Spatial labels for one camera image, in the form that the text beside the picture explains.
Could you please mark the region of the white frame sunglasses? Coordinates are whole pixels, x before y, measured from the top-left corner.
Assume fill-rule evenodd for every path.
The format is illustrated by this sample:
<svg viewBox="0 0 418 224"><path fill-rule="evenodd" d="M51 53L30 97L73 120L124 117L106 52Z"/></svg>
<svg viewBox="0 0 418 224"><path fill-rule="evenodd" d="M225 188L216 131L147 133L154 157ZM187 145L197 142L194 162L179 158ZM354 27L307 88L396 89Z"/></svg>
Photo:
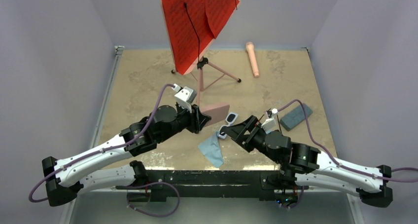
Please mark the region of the white frame sunglasses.
<svg viewBox="0 0 418 224"><path fill-rule="evenodd" d="M235 113L235 112L229 112L228 113L228 115L225 118L226 124L222 125L219 128L219 130L217 131L218 138L220 138L220 139L226 139L227 134L225 132L222 132L221 130L224 127L229 127L229 126L233 125L235 123L235 121L237 120L237 118L238 118L238 114L237 113Z"/></svg>

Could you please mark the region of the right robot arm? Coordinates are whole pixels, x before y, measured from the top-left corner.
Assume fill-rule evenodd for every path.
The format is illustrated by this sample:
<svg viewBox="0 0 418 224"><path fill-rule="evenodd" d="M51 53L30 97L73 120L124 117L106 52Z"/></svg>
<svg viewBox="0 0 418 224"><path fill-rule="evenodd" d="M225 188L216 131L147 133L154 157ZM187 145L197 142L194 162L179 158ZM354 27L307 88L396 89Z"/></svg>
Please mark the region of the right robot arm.
<svg viewBox="0 0 418 224"><path fill-rule="evenodd" d="M222 134L230 137L247 152L257 150L279 165L279 170L261 178L262 184L279 189L281 205L295 204L296 194L287 194L286 190L305 187L322 187L345 192L367 205L386 208L393 201L393 191L385 178L391 178L391 168L360 166L306 144L293 142L279 129L276 118L259 122L255 116L242 123L224 126Z"/></svg>

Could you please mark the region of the pink toy microphone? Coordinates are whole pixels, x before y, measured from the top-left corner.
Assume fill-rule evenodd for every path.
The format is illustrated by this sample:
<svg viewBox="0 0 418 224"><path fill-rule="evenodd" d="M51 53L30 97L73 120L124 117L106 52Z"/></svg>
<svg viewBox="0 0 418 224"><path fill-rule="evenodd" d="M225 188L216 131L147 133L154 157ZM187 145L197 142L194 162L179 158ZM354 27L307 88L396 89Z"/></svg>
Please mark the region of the pink toy microphone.
<svg viewBox="0 0 418 224"><path fill-rule="evenodd" d="M256 56L255 56L254 44L252 42L247 42L245 47L246 47L246 50L247 50L247 53L248 53L248 57L249 57L251 69L252 69L252 72L253 72L253 76L255 78L259 78L260 74L259 74L259 69L258 69Z"/></svg>

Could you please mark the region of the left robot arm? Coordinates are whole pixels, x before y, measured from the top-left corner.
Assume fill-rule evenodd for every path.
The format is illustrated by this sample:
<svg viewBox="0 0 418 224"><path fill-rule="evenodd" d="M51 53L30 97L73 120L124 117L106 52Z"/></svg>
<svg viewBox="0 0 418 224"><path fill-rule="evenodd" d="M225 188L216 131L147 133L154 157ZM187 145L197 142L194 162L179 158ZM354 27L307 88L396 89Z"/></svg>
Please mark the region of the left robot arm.
<svg viewBox="0 0 418 224"><path fill-rule="evenodd" d="M88 185L96 185L99 171L107 165L151 151L183 130L198 134L211 120L209 112L202 112L197 105L192 105L191 110L179 104L163 105L93 149L65 159L44 158L49 206L64 205L87 190Z"/></svg>

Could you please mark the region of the pink glasses case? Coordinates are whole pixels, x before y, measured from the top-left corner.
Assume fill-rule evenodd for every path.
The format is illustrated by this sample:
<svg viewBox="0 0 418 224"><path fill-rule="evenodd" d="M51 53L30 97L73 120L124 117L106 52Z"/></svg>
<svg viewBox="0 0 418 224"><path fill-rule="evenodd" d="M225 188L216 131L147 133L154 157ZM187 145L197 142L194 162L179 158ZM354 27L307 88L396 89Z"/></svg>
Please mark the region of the pink glasses case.
<svg viewBox="0 0 418 224"><path fill-rule="evenodd" d="M220 121L223 121L229 113L230 105L226 102L220 102L217 104L212 104L204 106L201 108L201 113L211 117L210 121L207 122L204 127L216 124Z"/></svg>

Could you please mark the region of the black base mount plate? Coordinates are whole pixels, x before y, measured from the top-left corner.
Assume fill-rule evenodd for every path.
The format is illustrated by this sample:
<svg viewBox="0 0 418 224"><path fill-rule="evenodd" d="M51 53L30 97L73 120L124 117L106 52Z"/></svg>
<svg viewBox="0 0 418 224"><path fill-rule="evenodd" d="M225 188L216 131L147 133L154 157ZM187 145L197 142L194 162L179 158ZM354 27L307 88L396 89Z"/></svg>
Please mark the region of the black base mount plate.
<svg viewBox="0 0 418 224"><path fill-rule="evenodd" d="M168 197L257 198L289 204L302 186L278 171L148 170L127 193L133 203L165 202Z"/></svg>

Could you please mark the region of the blue glasses case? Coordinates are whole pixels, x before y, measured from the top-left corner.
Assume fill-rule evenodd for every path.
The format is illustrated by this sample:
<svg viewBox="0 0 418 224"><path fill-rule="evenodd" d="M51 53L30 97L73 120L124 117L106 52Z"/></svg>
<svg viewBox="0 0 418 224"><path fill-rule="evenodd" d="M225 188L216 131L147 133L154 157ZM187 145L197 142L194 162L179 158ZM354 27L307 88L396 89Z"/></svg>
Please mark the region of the blue glasses case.
<svg viewBox="0 0 418 224"><path fill-rule="evenodd" d="M305 116L309 117L312 115L312 109L303 103L303 105L299 105L289 113L285 114L280 120L280 125L286 130L290 131L298 126L300 123L306 120Z"/></svg>

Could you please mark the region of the pink music stand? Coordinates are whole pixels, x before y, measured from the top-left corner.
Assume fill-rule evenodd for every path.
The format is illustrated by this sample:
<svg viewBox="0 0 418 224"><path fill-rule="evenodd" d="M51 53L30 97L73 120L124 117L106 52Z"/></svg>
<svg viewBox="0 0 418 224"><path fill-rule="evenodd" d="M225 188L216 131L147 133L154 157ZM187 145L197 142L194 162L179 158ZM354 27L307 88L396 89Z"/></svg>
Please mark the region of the pink music stand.
<svg viewBox="0 0 418 224"><path fill-rule="evenodd" d="M235 63L219 65L211 57L205 56L187 74L180 74L173 65L166 67L163 72L172 78L191 83L191 87L197 91L195 103L209 106L216 103L231 104L234 95L245 85L247 80L244 75L236 72L236 68Z"/></svg>

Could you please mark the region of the aluminium frame rail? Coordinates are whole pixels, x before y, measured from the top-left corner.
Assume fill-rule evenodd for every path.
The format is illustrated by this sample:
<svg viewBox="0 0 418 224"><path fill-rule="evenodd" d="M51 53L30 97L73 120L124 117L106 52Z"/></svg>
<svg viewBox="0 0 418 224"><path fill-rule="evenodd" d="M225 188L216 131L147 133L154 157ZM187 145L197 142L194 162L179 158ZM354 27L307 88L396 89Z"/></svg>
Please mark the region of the aluminium frame rail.
<svg viewBox="0 0 418 224"><path fill-rule="evenodd" d="M99 115L95 124L95 128L93 130L93 136L92 139L90 141L90 144L88 146L88 149L92 149L95 147L95 145L99 142L100 137L101 137L101 132L102 132L102 128L103 128L103 119L106 115L106 111L107 111L107 105L108 105L108 100L109 97L111 95L111 91L112 91L112 87L114 84L114 78L117 74L117 70L118 67L120 65L120 61L122 59L122 54L125 50L125 46L121 46L121 45L117 45L114 47L115 48L115 56L113 59L113 63L111 65L111 71L110 71L110 75L106 84L106 88L104 91L104 96L103 96L103 100L102 100L102 104L99 110ZM63 212L61 214L60 220L59 220L59 224L69 224L71 217L72 217L72 213L74 210L74 206L75 206L75 202L76 200L73 200L67 204L64 205L64 209Z"/></svg>

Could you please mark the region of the black sunglasses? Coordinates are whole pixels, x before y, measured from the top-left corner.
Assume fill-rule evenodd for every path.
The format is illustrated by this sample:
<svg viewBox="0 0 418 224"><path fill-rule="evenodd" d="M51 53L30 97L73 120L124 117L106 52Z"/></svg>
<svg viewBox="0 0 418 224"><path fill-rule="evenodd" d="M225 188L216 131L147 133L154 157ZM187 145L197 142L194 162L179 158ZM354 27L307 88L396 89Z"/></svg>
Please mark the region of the black sunglasses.
<svg viewBox="0 0 418 224"><path fill-rule="evenodd" d="M265 131L266 134L269 134L275 130L282 132L281 124L279 123L277 115L272 115L271 117L265 119L265 121L261 123L261 128Z"/></svg>

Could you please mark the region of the light blue cleaning cloth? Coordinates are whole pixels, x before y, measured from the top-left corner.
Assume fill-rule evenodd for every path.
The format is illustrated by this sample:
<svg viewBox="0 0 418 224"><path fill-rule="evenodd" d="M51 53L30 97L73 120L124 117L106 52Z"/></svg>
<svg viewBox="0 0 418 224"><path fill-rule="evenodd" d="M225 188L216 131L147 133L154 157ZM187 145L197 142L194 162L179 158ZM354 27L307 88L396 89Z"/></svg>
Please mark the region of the light blue cleaning cloth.
<svg viewBox="0 0 418 224"><path fill-rule="evenodd" d="M224 164L218 135L219 132L217 131L198 145L200 152L215 168L219 168Z"/></svg>

